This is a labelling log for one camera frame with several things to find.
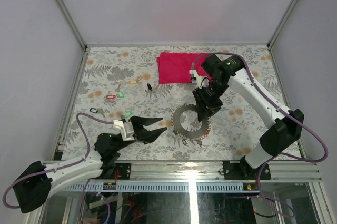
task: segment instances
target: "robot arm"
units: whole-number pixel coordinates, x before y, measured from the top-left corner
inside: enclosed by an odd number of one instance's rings
[[[253,107],[268,128],[267,132],[260,137],[260,143],[241,159],[243,165],[250,169],[256,169],[300,138],[302,128],[279,112],[279,109],[287,111],[290,116],[300,122],[304,120],[303,113],[298,109],[291,111],[287,106],[281,104],[255,78],[252,83],[240,57],[231,56],[221,61],[216,55],[211,55],[205,59],[202,68],[213,80],[209,82],[207,87],[199,86],[193,91],[199,121],[213,116],[221,109],[223,103],[220,96],[228,87],[231,87]],[[257,91],[254,84],[272,102],[278,104],[279,108],[272,106]]]
[[[75,184],[91,178],[109,179],[113,177],[118,150],[141,141],[154,142],[167,128],[148,131],[145,126],[154,124],[162,118],[142,118],[133,116],[128,120],[115,120],[114,126],[119,134],[101,133],[94,144],[95,149],[86,157],[43,165],[40,161],[32,163],[16,180],[13,186],[22,213],[31,212],[56,194]]]

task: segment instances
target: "patterned table surface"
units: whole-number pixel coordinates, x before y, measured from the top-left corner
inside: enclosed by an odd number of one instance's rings
[[[171,116],[176,107],[185,102],[195,104],[194,84],[158,84],[156,58],[161,52],[232,52],[243,55],[253,75],[271,94],[283,102],[271,57],[266,46],[167,46],[167,47],[94,47],[89,51],[86,69],[80,85],[71,124],[66,136],[62,160],[85,154],[86,144],[77,123],[76,113],[90,108],[99,119],[113,121],[132,111],[143,117],[163,117],[164,120],[150,129],[166,126],[154,143],[131,144],[120,151],[119,160],[238,160],[257,145],[266,131],[262,120],[250,105],[230,88],[222,96],[220,112],[210,118],[211,131],[202,140],[188,145],[173,133]],[[153,91],[147,89],[150,83]],[[124,93],[123,98],[106,99],[108,94]],[[81,118],[91,146],[102,132],[116,133],[115,129],[87,118]],[[286,151],[300,156],[297,144]]]

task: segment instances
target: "green clip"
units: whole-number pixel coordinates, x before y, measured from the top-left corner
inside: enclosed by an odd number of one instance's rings
[[[117,95],[122,99],[124,97],[124,93],[121,91],[118,91]]]
[[[128,112],[123,114],[122,119],[128,119],[132,116],[132,114],[133,114],[132,111],[128,111]]]

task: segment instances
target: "white wall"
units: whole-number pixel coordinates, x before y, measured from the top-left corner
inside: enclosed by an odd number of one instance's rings
[[[50,158],[81,49],[54,0],[0,0],[0,195]],[[8,201],[17,205],[13,191]],[[0,204],[0,223],[22,223]]]
[[[330,155],[320,164],[330,202],[337,206],[337,0],[301,0],[273,49],[292,108],[327,143]],[[303,134],[309,158],[323,150]]]
[[[267,43],[290,0],[64,0],[88,44]]]

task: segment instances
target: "red cloth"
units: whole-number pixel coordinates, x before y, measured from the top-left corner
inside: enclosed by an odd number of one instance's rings
[[[201,54],[160,53],[157,58],[159,83],[191,83],[190,70],[192,69],[192,63]],[[194,65],[198,75],[207,75],[201,68],[205,59],[205,57],[200,58]]]

